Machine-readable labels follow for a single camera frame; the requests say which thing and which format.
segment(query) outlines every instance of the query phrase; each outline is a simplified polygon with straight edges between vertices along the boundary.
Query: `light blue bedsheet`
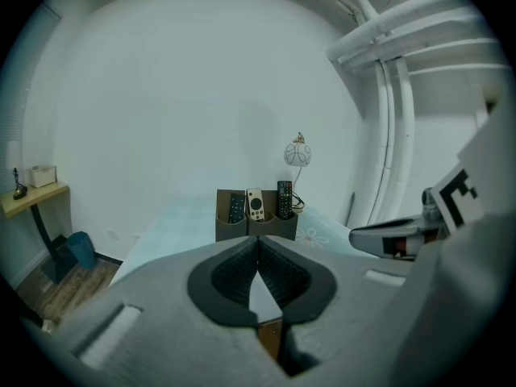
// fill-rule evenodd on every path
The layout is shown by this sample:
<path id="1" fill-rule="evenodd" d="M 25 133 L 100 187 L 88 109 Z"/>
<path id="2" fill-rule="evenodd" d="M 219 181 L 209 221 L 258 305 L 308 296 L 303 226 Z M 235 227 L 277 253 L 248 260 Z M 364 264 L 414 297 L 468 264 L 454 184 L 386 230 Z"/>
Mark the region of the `light blue bedsheet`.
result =
<path id="1" fill-rule="evenodd" d="M 215 200 L 182 198 L 169 205 L 133 247 L 111 283 L 149 261 L 188 251 L 215 240 Z M 296 241 L 321 250 L 371 256 L 351 246 L 349 230 L 312 208 L 299 215 Z"/>

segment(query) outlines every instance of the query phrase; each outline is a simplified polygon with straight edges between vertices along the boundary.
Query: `black padding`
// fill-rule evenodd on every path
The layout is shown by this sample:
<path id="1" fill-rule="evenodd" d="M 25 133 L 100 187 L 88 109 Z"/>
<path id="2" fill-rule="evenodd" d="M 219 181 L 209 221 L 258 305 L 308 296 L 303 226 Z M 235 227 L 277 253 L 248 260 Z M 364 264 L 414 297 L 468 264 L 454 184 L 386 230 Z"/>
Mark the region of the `black padding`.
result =
<path id="1" fill-rule="evenodd" d="M 319 364 L 319 361 L 311 354 L 298 350 L 296 340 L 290 328 L 281 332 L 281 344 L 277 362 L 289 376 L 293 377 L 315 367 Z"/>
<path id="2" fill-rule="evenodd" d="M 312 281 L 306 269 L 263 242 L 260 242 L 258 251 L 258 270 L 282 310 L 302 295 Z"/>
<path id="3" fill-rule="evenodd" d="M 257 252 L 255 240 L 253 245 L 224 260 L 211 274 L 211 282 L 224 297 L 246 308 L 249 308 L 251 283 L 257 270 Z"/>
<path id="4" fill-rule="evenodd" d="M 397 237 L 394 237 L 394 238 L 385 238 L 385 237 L 383 237 L 381 239 L 382 245 L 384 247 L 384 254 L 392 255 L 393 257 L 396 255 L 396 252 L 398 252 L 398 250 L 396 249 L 396 246 L 394 245 L 394 243 L 396 242 L 397 239 L 399 239 L 399 238 L 397 238 Z"/>
<path id="5" fill-rule="evenodd" d="M 258 327 L 256 314 L 248 309 L 251 283 L 257 270 L 256 250 L 256 238 L 249 237 L 204 260 L 190 273 L 188 295 L 197 308 L 216 323 Z"/>
<path id="6" fill-rule="evenodd" d="M 368 225 L 367 227 L 360 227 L 352 229 L 353 231 L 367 231 L 371 229 L 381 229 L 381 228 L 394 228 L 394 227 L 402 227 L 403 225 L 407 225 L 408 223 L 412 223 L 414 220 L 412 218 L 405 219 L 395 219 L 393 221 L 388 221 L 386 223 L 375 223 L 374 225 Z"/>
<path id="7" fill-rule="evenodd" d="M 283 311 L 283 325 L 315 320 L 337 291 L 331 271 L 266 236 L 258 242 L 258 271 Z"/>
<path id="8" fill-rule="evenodd" d="M 257 271 L 283 310 L 284 328 L 316 319 L 337 290 L 326 267 L 270 238 L 249 237 L 195 267 L 188 277 L 188 294 L 219 324 L 257 328 L 256 314 L 248 309 Z"/>

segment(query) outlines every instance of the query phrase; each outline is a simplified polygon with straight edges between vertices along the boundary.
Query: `white wall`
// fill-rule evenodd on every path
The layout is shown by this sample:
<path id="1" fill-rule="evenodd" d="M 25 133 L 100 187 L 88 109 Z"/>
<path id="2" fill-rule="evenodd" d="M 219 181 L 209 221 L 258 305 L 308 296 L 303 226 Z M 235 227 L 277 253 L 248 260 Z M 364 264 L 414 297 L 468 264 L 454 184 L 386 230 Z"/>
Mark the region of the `white wall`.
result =
<path id="1" fill-rule="evenodd" d="M 61 19 L 31 80 L 23 122 L 25 168 L 52 163 L 57 128 L 56 104 L 65 79 L 63 70 L 69 62 L 71 48 L 92 11 L 87 0 L 44 1 Z"/>
<path id="2" fill-rule="evenodd" d="M 52 160 L 52 129 L 55 127 L 55 122 L 50 119 L 53 116 L 53 105 L 48 105 L 46 96 L 55 93 L 56 86 L 52 86 L 52 83 L 60 76 L 59 69 L 62 64 L 58 60 L 64 59 L 67 43 L 69 43 L 69 40 L 63 40 L 62 37 L 64 34 L 72 34 L 69 19 L 73 14 L 74 4 L 78 1 L 45 0 L 53 10 L 58 12 L 65 10 L 66 19 L 63 17 L 59 20 L 45 7 L 38 7 L 11 49 L 9 60 L 2 67 L 0 79 L 2 82 L 0 84 L 2 171 L 5 170 L 5 142 L 10 139 L 23 141 L 24 168 Z M 59 47 L 52 43 L 56 41 L 56 37 L 57 40 L 61 39 Z M 48 67 L 43 76 L 38 73 L 42 65 Z M 27 177 L 24 175 L 26 175 L 25 171 L 20 170 L 21 180 L 27 184 Z M 2 179 L 6 181 L 2 182 L 0 192 L 14 188 L 10 173 L 3 173 Z M 66 202 L 69 202 L 69 197 L 64 196 L 40 204 L 40 212 L 51 238 L 71 231 L 69 204 L 66 205 Z M 48 255 L 48 252 L 28 210 L 9 219 L 1 213 L 0 237 L 0 271 L 9 284 L 16 287 Z"/>
<path id="3" fill-rule="evenodd" d="M 496 100 L 508 89 L 509 70 L 447 71 L 411 77 L 414 92 L 414 155 L 409 180 L 398 217 L 419 214 L 421 194 L 432 187 L 459 163 L 457 153 L 477 132 L 476 111 L 485 100 Z M 396 104 L 396 137 L 389 187 L 378 220 L 385 212 L 393 192 L 402 147 L 402 104 L 399 80 L 393 79 Z M 375 152 L 378 131 L 378 98 L 373 78 L 364 81 L 364 125 L 360 144 L 360 164 L 353 181 L 356 200 L 349 227 L 361 227 L 361 205 L 372 192 L 370 163 Z"/>
<path id="4" fill-rule="evenodd" d="M 52 135 L 37 138 L 34 113 L 24 145 L 37 160 L 38 145 L 53 149 L 73 229 L 114 258 L 175 195 L 293 177 L 282 154 L 298 131 L 314 153 L 298 192 L 342 218 L 360 117 L 324 54 L 338 36 L 287 0 L 119 0 L 74 44 L 49 44 L 41 79 L 71 50 L 31 93 Z"/>

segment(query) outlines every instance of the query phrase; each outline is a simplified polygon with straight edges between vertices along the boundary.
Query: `brown organizer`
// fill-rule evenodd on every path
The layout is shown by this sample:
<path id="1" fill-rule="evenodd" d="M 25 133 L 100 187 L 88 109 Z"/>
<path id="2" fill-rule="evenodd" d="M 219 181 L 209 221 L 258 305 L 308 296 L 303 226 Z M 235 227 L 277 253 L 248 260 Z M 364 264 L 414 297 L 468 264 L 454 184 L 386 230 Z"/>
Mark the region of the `brown organizer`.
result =
<path id="1" fill-rule="evenodd" d="M 276 235 L 282 238 L 296 239 L 298 228 L 298 215 L 293 213 L 290 219 L 279 219 L 277 212 L 277 191 L 262 190 L 264 199 L 265 221 L 258 223 L 253 221 L 249 215 L 248 205 L 246 205 L 245 219 L 239 223 L 227 223 L 229 218 L 229 208 L 231 204 L 231 194 L 245 194 L 243 190 L 217 190 L 217 213 L 215 217 L 215 240 L 238 238 L 240 236 Z"/>
<path id="2" fill-rule="evenodd" d="M 246 206 L 248 235 L 275 235 L 294 241 L 298 228 L 298 214 L 293 213 L 293 216 L 285 221 L 279 219 L 275 215 L 277 212 L 277 190 L 262 190 L 261 196 L 264 200 L 265 221 L 262 223 L 253 221 L 249 214 L 249 208 Z"/>
<path id="3" fill-rule="evenodd" d="M 215 214 L 215 241 L 239 238 L 248 234 L 248 221 L 244 217 L 238 223 L 227 223 L 231 194 L 244 195 L 243 190 L 217 189 L 217 209 Z"/>

